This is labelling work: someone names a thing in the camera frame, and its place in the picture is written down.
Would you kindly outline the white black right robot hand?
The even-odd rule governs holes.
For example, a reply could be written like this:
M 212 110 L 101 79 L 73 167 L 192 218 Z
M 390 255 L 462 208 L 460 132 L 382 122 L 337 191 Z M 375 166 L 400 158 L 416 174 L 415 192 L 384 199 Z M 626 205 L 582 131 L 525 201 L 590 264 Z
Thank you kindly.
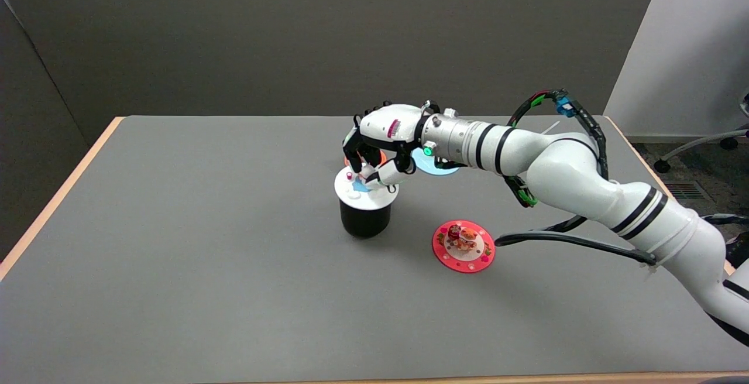
M 368 190 L 398 186 L 415 173 L 411 153 L 422 146 L 429 117 L 423 108 L 391 103 L 354 116 L 342 151 Z

